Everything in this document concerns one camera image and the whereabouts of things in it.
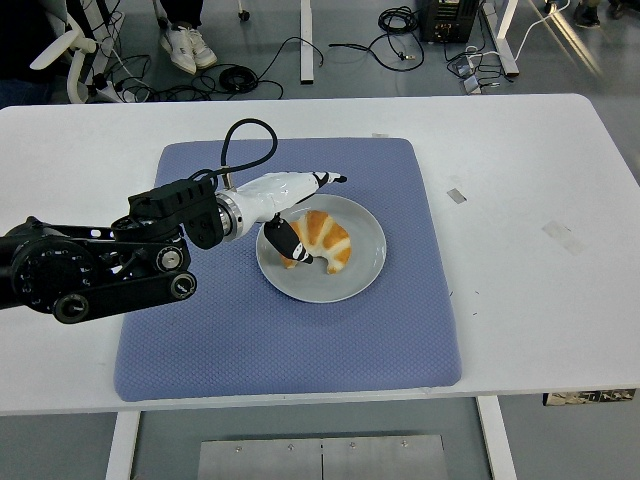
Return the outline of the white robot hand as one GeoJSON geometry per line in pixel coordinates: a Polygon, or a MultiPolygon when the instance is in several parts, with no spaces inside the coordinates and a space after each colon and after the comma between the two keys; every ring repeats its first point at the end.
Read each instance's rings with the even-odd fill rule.
{"type": "Polygon", "coordinates": [[[234,220],[229,238],[244,236],[255,223],[264,223],[264,235],[285,258],[312,263],[298,234],[280,213],[306,200],[328,183],[347,178],[333,172],[279,172],[254,179],[229,191],[234,220]]]}

